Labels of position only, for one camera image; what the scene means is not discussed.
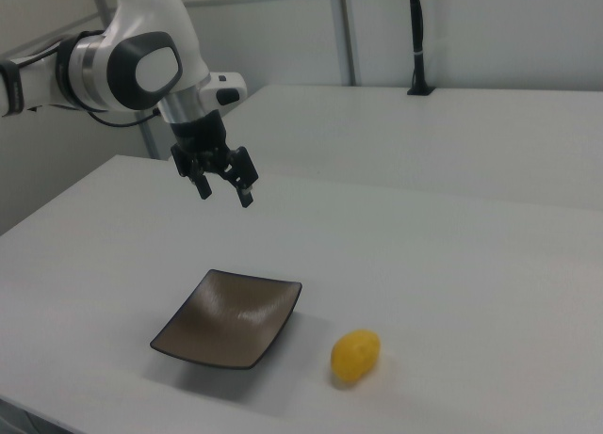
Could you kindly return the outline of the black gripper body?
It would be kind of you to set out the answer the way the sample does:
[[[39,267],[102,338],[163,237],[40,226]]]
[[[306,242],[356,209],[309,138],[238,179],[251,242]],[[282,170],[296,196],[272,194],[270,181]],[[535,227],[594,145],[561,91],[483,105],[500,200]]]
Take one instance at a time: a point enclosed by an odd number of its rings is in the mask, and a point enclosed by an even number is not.
[[[176,143],[172,157],[179,171],[224,171],[230,149],[226,145],[226,129],[219,111],[211,111],[195,121],[171,123]]]

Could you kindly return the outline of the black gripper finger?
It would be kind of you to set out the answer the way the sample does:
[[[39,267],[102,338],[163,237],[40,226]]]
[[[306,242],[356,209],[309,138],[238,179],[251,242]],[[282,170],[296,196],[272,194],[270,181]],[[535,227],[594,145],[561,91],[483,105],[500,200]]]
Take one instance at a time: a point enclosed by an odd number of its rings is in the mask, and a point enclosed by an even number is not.
[[[247,208],[253,203],[253,184],[259,176],[245,147],[239,147],[228,153],[223,178],[236,189],[243,208]]]
[[[206,200],[211,195],[211,187],[204,175],[204,167],[197,158],[185,152],[178,144],[171,147],[171,156],[179,175],[188,178],[196,186],[200,197]]]

